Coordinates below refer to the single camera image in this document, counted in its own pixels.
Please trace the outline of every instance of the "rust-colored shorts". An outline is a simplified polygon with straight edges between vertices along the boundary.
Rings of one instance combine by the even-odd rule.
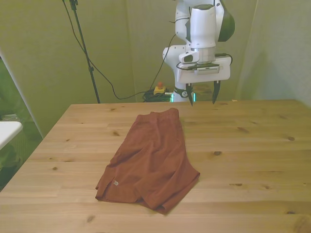
[[[139,115],[98,182],[96,199],[166,214],[199,176],[187,158],[178,110]]]

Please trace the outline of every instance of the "wood grain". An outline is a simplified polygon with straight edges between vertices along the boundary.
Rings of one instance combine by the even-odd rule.
[[[97,202],[138,114],[179,109],[199,183],[167,216]],[[72,105],[0,193],[4,233],[310,233],[311,110],[293,101]]]

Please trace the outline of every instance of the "fabric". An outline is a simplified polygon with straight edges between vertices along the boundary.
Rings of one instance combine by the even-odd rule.
[[[96,199],[168,213],[194,187],[179,112],[139,115],[96,187]]]

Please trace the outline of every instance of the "wall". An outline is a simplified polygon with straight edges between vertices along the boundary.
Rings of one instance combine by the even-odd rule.
[[[231,78],[222,82],[219,100],[231,100],[235,97],[257,0],[224,0],[224,3],[236,21],[236,31],[229,41],[217,45],[218,52],[227,52],[234,57]],[[177,1],[172,0],[127,0],[136,92],[150,87],[161,65],[162,51],[175,33],[175,25],[169,21],[175,20],[176,5]],[[174,44],[184,42],[176,37]],[[174,86],[173,72],[167,65],[158,81]]]
[[[311,106],[311,1],[259,0],[237,97]]]
[[[85,56],[61,0],[0,4],[1,56],[46,135],[71,104],[96,102]],[[134,94],[125,0],[79,0],[77,7],[93,62],[120,96]],[[102,102],[116,102],[109,84],[95,78]]]

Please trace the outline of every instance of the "metal pole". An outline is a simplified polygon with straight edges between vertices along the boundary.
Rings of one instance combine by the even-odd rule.
[[[84,53],[86,55],[88,70],[89,70],[89,72],[91,74],[91,78],[92,78],[92,82],[93,82],[93,87],[94,87],[97,103],[101,103],[101,101],[99,99],[96,83],[95,83],[94,74],[93,74],[94,67],[91,66],[91,63],[90,63],[90,60],[89,60],[89,57],[88,57],[88,53],[87,53],[87,50],[86,50],[86,44],[85,44],[84,39],[83,39],[83,34],[82,34],[79,18],[78,18],[78,15],[77,15],[77,7],[76,7],[76,5],[78,5],[78,1],[77,0],[70,0],[70,5],[71,5],[71,8],[72,8],[72,10],[74,12],[74,16],[76,18],[76,21],[77,21],[77,25],[78,25],[78,29],[79,29],[79,33],[80,33],[80,37],[81,37]]]

